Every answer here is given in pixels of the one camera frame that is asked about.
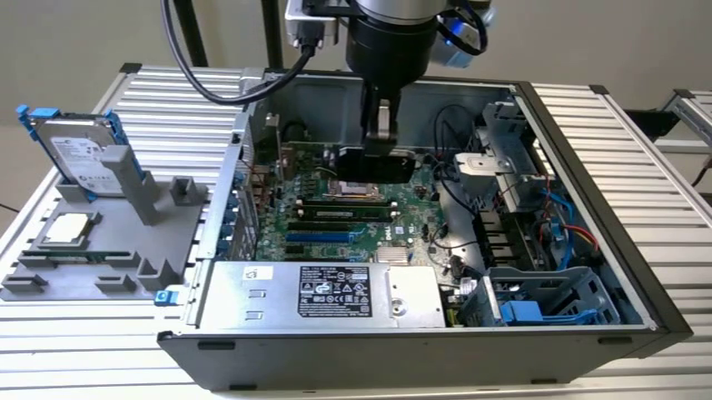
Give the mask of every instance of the blue latch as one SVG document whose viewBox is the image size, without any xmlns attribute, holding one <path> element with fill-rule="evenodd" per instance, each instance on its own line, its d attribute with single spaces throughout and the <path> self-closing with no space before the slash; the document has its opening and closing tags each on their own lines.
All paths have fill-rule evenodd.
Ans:
<svg viewBox="0 0 712 400">
<path fill-rule="evenodd" d="M 507 324 L 541 324 L 544 322 L 542 310 L 537 302 L 511 300 L 501 305 L 499 311 L 502 320 Z"/>
<path fill-rule="evenodd" d="M 53 107 L 37 107 L 35 110 L 29 113 L 29 116 L 32 118 L 43 118 L 43 119 L 52 119 L 59 115 L 60 111 L 59 108 Z"/>
<path fill-rule="evenodd" d="M 153 297 L 153 305 L 156 307 L 168 307 L 178 305 L 178 292 L 171 290 L 159 290 Z"/>
</svg>

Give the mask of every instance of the white wall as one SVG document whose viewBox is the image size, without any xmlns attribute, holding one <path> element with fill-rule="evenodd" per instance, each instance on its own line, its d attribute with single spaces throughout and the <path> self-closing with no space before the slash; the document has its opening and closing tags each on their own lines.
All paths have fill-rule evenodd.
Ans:
<svg viewBox="0 0 712 400">
<path fill-rule="evenodd" d="M 263 66 L 259 2 L 194 3 L 211 66 Z M 499 13 L 487 53 L 470 69 L 433 67 L 430 75 L 600 83 L 622 106 L 634 108 L 657 106 L 672 88 L 712 88 L 712 0 L 494 4 Z M 0 202 L 19 206 L 43 176 L 37 171 L 49 164 L 20 130 L 9 132 L 1 125 L 16 126 L 19 103 L 89 111 L 124 62 L 174 65 L 159 1 L 3 0 L 0 54 L 0 177 L 1 183 L 25 183 L 12 198 L 0 193 Z M 287 63 L 295 57 L 287 48 Z M 310 64 L 311 69 L 343 67 L 343 43 Z M 682 157 L 676 162 L 696 171 L 698 160 Z"/>
<path fill-rule="evenodd" d="M 263 65 L 259 2 L 194 3 L 211 63 Z M 3 0 L 0 54 L 0 123 L 19 103 L 91 111 L 124 62 L 175 65 L 157 0 Z"/>
</svg>

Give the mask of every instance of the hard drive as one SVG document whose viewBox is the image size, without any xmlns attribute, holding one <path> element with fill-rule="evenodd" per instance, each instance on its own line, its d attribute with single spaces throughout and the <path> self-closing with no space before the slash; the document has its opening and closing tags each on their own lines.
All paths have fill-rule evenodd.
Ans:
<svg viewBox="0 0 712 400">
<path fill-rule="evenodd" d="M 40 143 L 64 184 L 76 184 L 87 191 L 88 198 L 121 197 L 123 191 L 113 172 L 101 164 L 103 151 L 109 145 L 128 145 L 119 116 L 61 112 L 59 108 L 16 109 L 17 119 Z M 133 165 L 143 179 L 137 160 Z"/>
</svg>

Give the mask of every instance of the warning label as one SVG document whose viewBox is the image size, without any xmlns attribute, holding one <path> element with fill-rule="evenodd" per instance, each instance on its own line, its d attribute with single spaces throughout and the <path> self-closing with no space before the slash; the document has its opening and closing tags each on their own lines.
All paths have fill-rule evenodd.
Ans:
<svg viewBox="0 0 712 400">
<path fill-rule="evenodd" d="M 121 194 L 121 185 L 113 172 L 101 164 L 103 149 L 89 139 L 53 137 L 52 145 L 59 153 L 68 173 L 79 186 L 99 195 Z"/>
<path fill-rule="evenodd" d="M 302 267 L 299 315 L 304 318 L 373 317 L 367 267 Z"/>
</svg>

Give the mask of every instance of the motherboard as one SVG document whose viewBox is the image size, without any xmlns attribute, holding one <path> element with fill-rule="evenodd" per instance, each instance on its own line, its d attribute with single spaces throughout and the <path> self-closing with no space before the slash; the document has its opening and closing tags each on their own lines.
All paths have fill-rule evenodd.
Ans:
<svg viewBox="0 0 712 400">
<path fill-rule="evenodd" d="M 405 184 L 361 184 L 338 181 L 320 167 L 323 145 L 291 143 L 283 150 L 290 167 L 282 182 L 274 166 L 263 165 L 252 181 L 256 261 L 447 264 L 446 252 L 431 245 L 443 217 L 429 164 L 418 163 Z"/>
</svg>

